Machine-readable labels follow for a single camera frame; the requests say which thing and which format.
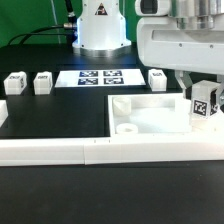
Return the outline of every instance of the white platform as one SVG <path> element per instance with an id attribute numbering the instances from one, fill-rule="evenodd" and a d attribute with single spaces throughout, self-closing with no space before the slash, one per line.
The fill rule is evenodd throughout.
<path id="1" fill-rule="evenodd" d="M 104 72 L 121 72 L 120 75 L 105 76 Z M 96 75 L 86 75 L 83 77 L 81 72 L 97 72 Z M 87 71 L 61 71 L 55 87 L 100 87 L 100 86 L 128 86 L 145 85 L 144 78 L 139 69 L 116 69 L 116 70 L 87 70 Z"/>
<path id="2" fill-rule="evenodd" d="M 111 137 L 0 140 L 0 165 L 88 165 L 224 160 L 223 130 L 192 131 L 187 125 L 188 118 L 186 118 L 189 104 L 188 102 L 182 104 L 181 95 L 157 94 L 129 97 L 132 98 L 133 107 L 129 122 L 138 122 L 135 124 L 139 126 L 139 134 L 115 133 L 116 124 L 127 117 L 118 118 L 113 115 L 111 101 L 113 96 L 109 96 Z M 154 113 L 152 110 L 158 110 L 159 113 Z M 169 116 L 169 119 L 163 116 L 164 113 Z M 177 118 L 176 126 L 171 118 L 174 120 Z"/>

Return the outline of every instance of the white plastic base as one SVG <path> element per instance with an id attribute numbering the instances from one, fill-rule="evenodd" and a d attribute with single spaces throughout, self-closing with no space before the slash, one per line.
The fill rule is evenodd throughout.
<path id="1" fill-rule="evenodd" d="M 129 96 L 132 113 L 139 112 L 129 115 L 128 122 L 135 122 L 138 134 L 116 133 L 116 124 L 120 118 L 124 122 L 125 116 L 113 115 L 114 96 L 109 96 L 111 137 L 0 140 L 0 166 L 224 160 L 223 128 L 191 130 L 189 101 L 183 101 L 181 94 L 153 95 Z M 160 116 L 150 110 L 159 111 Z"/>
<path id="2" fill-rule="evenodd" d="M 5 100 L 0 100 L 0 127 L 8 117 L 8 110 Z"/>

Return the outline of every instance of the small white cube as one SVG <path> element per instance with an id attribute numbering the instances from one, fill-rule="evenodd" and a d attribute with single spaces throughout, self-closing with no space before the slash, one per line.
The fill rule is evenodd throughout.
<path id="1" fill-rule="evenodd" d="M 5 80 L 6 95 L 20 95 L 27 86 L 25 72 L 12 72 Z"/>
<path id="2" fill-rule="evenodd" d="M 167 77 L 162 70 L 151 69 L 148 71 L 148 82 L 152 91 L 166 91 Z"/>
<path id="3" fill-rule="evenodd" d="M 0 100 L 0 127 L 8 117 L 8 110 L 5 100 Z"/>
<path id="4" fill-rule="evenodd" d="M 52 73 L 51 72 L 37 73 L 37 76 L 33 82 L 34 82 L 35 95 L 50 94 L 53 86 Z"/>

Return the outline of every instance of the white plastic part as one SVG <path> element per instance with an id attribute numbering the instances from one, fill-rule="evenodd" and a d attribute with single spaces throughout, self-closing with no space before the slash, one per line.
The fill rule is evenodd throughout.
<path id="1" fill-rule="evenodd" d="M 6 95 L 20 95 L 27 86 L 25 72 L 12 72 L 5 80 Z"/>
<path id="2" fill-rule="evenodd" d="M 5 100 L 0 100 L 0 127 L 8 117 L 8 109 Z"/>
<path id="3" fill-rule="evenodd" d="M 138 134 L 138 126 L 131 123 L 119 124 L 116 127 L 116 133 L 119 135 Z"/>
<path id="4" fill-rule="evenodd" d="M 126 39 L 126 22 L 119 11 L 119 0 L 82 2 L 83 12 L 77 21 L 78 40 L 73 43 L 74 48 L 102 51 L 131 45 Z"/>
<path id="5" fill-rule="evenodd" d="M 50 94 L 53 82 L 51 72 L 40 72 L 33 81 L 35 95 Z"/>
<path id="6" fill-rule="evenodd" d="M 125 96 L 114 97 L 113 111 L 117 116 L 127 116 L 131 114 L 131 99 Z"/>
<path id="7" fill-rule="evenodd" d="M 137 26 L 139 57 L 145 66 L 223 75 L 224 16 L 211 30 L 179 30 L 175 18 L 142 18 Z"/>
<path id="8" fill-rule="evenodd" d="M 151 69 L 148 71 L 148 82 L 152 91 L 166 91 L 167 77 L 160 69 Z"/>
<path id="9" fill-rule="evenodd" d="M 211 104 L 211 93 L 216 91 L 219 83 L 210 81 L 200 81 L 192 86 L 192 116 L 210 118 L 220 110 L 219 105 Z"/>
<path id="10" fill-rule="evenodd" d="M 138 135 L 149 133 L 189 133 L 191 101 L 182 94 L 141 94 L 125 95 L 132 102 L 132 112 L 127 116 L 116 116 L 113 99 L 109 96 L 110 135 L 117 136 L 120 124 L 131 123 L 138 127 Z"/>
<path id="11" fill-rule="evenodd" d="M 136 14 L 139 16 L 165 16 L 170 11 L 171 7 L 170 0 L 157 0 L 157 6 L 158 6 L 157 12 L 155 14 L 145 14 L 141 10 L 141 1 L 142 0 L 135 1 L 135 11 Z"/>

